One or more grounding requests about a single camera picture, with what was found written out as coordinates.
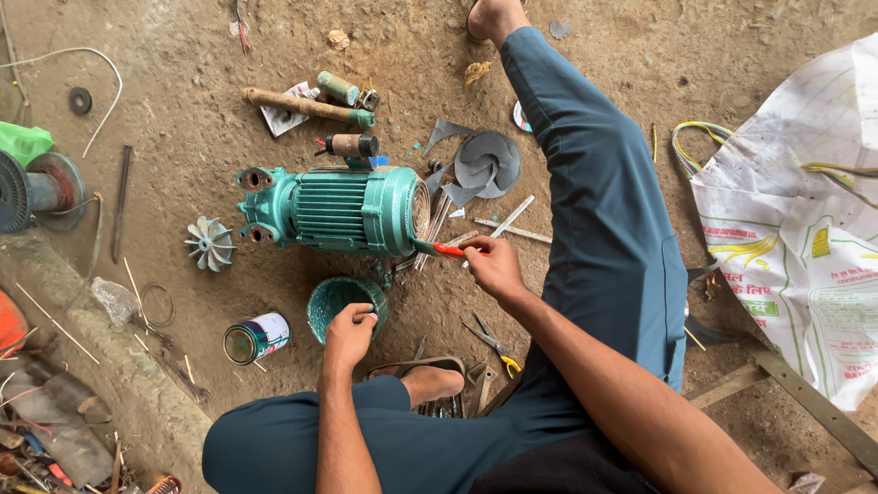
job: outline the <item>white plastic sack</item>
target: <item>white plastic sack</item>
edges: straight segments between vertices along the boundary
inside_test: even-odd
[[[878,34],[797,70],[692,177],[709,251],[787,363],[841,410],[878,381]]]

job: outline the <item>bare foot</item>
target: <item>bare foot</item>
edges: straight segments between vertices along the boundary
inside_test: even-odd
[[[369,378],[394,375],[398,368],[399,366],[393,366],[379,369],[369,374]],[[413,368],[402,376],[401,381],[408,390],[412,408],[424,402],[454,396],[464,388],[464,377],[459,372],[430,366]]]
[[[490,39],[497,49],[512,31],[530,25],[521,0],[479,0],[467,21],[473,38]]]

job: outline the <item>dry leaf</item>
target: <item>dry leaf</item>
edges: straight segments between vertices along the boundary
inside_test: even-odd
[[[708,300],[713,300],[716,298],[716,294],[722,289],[719,283],[716,282],[716,273],[710,272],[708,273],[708,289],[705,294],[708,296]]]
[[[343,29],[333,29],[329,32],[329,42],[336,50],[343,50],[350,45],[348,34]]]
[[[490,69],[490,62],[471,63],[470,66],[466,68],[466,72],[464,72],[464,80],[466,81],[466,85],[470,85],[472,84],[472,81],[480,79],[484,74],[487,74],[488,70]]]

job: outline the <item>paint tin lid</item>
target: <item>paint tin lid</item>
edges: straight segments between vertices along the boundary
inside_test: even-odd
[[[246,366],[255,360],[255,341],[249,331],[239,325],[226,330],[223,343],[226,356],[239,366]]]

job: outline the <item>spring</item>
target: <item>spring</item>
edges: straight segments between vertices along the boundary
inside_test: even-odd
[[[147,491],[147,494],[179,494],[183,492],[180,479],[175,476],[166,476],[159,483]]]

